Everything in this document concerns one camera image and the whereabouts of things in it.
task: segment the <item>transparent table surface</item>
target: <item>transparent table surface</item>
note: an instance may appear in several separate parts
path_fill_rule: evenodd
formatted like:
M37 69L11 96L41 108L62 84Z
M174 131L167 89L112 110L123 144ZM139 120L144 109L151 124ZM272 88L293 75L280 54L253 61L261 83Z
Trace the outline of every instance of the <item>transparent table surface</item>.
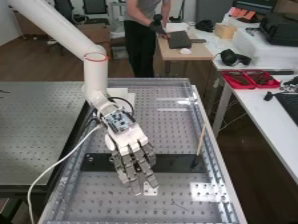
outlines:
M156 153L195 155L204 120L188 79L115 79L110 86L136 93L136 120ZM115 172L80 171L86 153L110 153L104 135L104 129L96 132L68 161L45 212L46 223L239 223L209 133L204 172L156 173L158 196L135 196Z

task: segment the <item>office chair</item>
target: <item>office chair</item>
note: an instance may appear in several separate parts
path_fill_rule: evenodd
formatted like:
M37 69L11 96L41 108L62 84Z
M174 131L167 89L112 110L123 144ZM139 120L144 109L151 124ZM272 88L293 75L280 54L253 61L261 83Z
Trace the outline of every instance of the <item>office chair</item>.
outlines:
M86 14L108 14L106 0L84 0Z
M55 0L55 8L72 24L78 24L88 19L87 16L74 15L75 7L71 0Z
M86 15L92 14L108 14L108 6L106 0L84 0L83 9L86 11ZM96 23L106 23L110 25L110 20L107 18L94 18L87 19L86 24L96 24Z

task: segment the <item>white box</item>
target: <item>white box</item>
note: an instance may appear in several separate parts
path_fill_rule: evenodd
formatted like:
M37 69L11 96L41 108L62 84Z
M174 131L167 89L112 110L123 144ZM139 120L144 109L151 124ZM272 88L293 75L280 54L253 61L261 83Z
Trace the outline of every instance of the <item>white box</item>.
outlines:
M298 62L298 47L272 45L260 31L256 31L252 36L244 28L240 28L235 35L233 45L249 57L297 58Z

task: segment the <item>monitor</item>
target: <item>monitor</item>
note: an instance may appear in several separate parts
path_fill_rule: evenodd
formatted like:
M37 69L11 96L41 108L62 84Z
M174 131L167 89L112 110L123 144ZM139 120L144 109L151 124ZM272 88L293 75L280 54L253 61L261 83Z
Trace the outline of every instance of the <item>monitor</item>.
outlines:
M233 6L241 9L268 14L275 10L277 0L236 0Z

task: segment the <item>black pants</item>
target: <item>black pants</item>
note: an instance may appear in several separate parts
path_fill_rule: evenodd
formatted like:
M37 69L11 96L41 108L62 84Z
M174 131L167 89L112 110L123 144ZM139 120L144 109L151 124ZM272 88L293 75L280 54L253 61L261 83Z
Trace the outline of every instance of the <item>black pants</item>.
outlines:
M127 51L135 76L154 78L154 56L156 52L156 33L135 21L124 21Z

